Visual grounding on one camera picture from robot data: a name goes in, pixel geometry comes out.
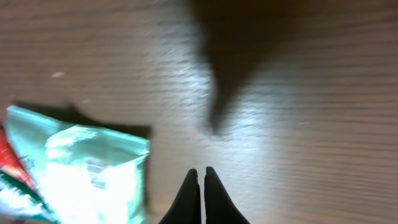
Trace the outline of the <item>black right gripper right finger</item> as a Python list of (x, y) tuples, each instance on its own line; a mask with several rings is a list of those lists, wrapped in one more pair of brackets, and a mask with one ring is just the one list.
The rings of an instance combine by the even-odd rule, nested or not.
[(213, 167), (206, 167), (204, 187), (206, 224), (249, 224), (234, 205)]

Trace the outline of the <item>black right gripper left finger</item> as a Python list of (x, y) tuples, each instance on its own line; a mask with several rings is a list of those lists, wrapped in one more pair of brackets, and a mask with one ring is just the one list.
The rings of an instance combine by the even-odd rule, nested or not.
[(198, 174), (190, 169), (180, 189), (159, 224), (201, 224), (201, 198)]

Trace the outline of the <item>mint green tissue pack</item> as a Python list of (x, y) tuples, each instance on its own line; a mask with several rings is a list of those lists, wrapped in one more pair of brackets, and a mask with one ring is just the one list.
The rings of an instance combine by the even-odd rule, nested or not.
[(144, 223), (147, 139), (66, 123), (18, 106), (6, 137), (38, 194), (61, 223)]

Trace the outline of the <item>green white wipes pack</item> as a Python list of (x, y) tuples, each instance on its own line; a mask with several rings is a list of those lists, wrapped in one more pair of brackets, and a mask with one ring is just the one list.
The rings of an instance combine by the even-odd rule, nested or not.
[(1, 171), (1, 215), (59, 223), (36, 192), (4, 171)]

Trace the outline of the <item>red coffee stick sachet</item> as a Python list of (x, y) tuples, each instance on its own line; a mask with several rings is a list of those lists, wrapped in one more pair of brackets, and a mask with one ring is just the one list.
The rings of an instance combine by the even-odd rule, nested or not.
[(27, 173), (22, 165), (21, 160), (14, 152), (12, 146), (7, 140), (6, 132), (1, 125), (1, 170), (23, 182), (32, 190), (36, 191), (37, 187), (31, 176)]

